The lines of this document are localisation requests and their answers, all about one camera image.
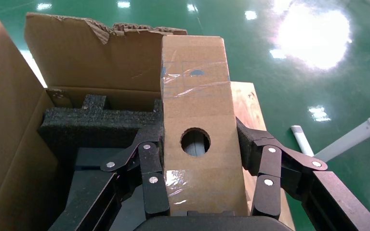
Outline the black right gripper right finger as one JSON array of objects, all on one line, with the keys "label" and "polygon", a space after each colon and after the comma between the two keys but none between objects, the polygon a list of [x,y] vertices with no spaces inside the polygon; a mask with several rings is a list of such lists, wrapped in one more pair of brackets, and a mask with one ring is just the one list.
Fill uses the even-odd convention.
[{"label": "black right gripper right finger", "polygon": [[251,215],[281,230],[281,192],[301,202],[317,231],[370,231],[370,212],[325,162],[282,145],[237,120],[243,168],[257,178]]}]

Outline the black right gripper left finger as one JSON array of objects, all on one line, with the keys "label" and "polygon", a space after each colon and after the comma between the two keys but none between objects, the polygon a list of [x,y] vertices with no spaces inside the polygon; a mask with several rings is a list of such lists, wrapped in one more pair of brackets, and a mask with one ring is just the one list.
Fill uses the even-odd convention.
[{"label": "black right gripper left finger", "polygon": [[84,186],[49,228],[51,231],[108,231],[122,202],[143,187],[147,219],[168,216],[170,205],[163,176],[163,125],[138,130],[132,144],[93,167],[78,166]]}]

